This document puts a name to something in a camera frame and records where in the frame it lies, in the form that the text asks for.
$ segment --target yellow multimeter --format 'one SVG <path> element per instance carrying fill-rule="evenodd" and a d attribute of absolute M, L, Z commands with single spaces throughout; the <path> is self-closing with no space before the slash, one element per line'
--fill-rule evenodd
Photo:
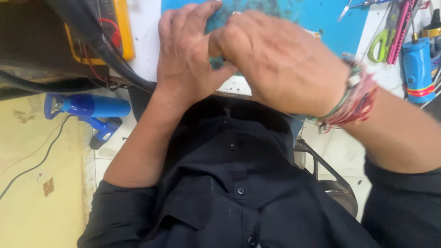
<path fill-rule="evenodd" d="M 135 58 L 135 46 L 133 44 L 132 33 L 130 28 L 130 20 L 126 0 L 87 0 L 93 11 L 97 14 L 103 31 L 109 38 L 116 39 L 117 49 L 125 60 Z M 71 52 L 76 61 L 83 64 L 105 65 L 104 61 L 98 58 L 90 49 L 64 25 L 67 32 Z M 115 31 L 119 32 L 119 36 L 115 36 Z"/>

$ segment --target pink tool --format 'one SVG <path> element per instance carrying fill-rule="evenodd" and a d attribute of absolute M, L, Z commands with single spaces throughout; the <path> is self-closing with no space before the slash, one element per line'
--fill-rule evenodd
<path fill-rule="evenodd" d="M 404 41 L 404 36 L 406 35 L 407 25 L 411 17 L 410 11 L 412 10 L 411 9 L 409 10 L 409 5 L 410 5 L 409 2 L 412 2 L 412 6 L 415 4 L 415 0 L 405 0 L 405 2 L 403 3 L 403 7 L 401 9 L 401 15 L 400 18 L 398 19 L 398 23 L 396 26 L 397 35 L 395 36 L 395 39 L 393 40 L 392 45 L 390 46 L 389 56 L 387 58 L 387 64 L 395 65 L 396 61 L 398 60 L 401 46 Z"/>

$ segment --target scissors handle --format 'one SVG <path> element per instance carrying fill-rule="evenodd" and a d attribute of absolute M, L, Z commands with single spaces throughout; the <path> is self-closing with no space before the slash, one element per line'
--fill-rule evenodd
<path fill-rule="evenodd" d="M 369 48 L 369 52 L 367 54 L 367 57 L 369 58 L 370 61 L 374 63 L 386 62 L 387 55 L 389 54 L 389 46 L 390 46 L 390 44 L 387 45 L 388 36 L 389 36 L 389 30 L 385 29 L 375 37 L 374 41 L 372 41 L 372 44 L 370 45 Z M 375 58 L 374 51 L 378 43 L 381 43 L 380 51 L 378 53 L 378 58 Z"/>

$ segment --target right hand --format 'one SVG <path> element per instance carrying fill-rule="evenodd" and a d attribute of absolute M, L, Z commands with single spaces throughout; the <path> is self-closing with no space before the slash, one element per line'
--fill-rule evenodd
<path fill-rule="evenodd" d="M 253 98 L 271 108 L 322 117 L 343 97 L 349 67 L 287 20 L 257 11 L 234 14 L 209 41 L 210 56 L 231 61 Z"/>

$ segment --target forearm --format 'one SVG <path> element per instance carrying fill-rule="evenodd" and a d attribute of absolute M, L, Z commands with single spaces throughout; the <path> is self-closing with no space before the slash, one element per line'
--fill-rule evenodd
<path fill-rule="evenodd" d="M 146 188 L 158 182 L 168 143 L 186 111 L 170 102 L 153 94 L 132 134 L 106 170 L 106 182 L 125 188 Z"/>
<path fill-rule="evenodd" d="M 441 129 L 422 110 L 379 89 L 367 121 L 343 128 L 366 148 L 378 166 L 399 173 L 423 173 L 441 167 Z"/>

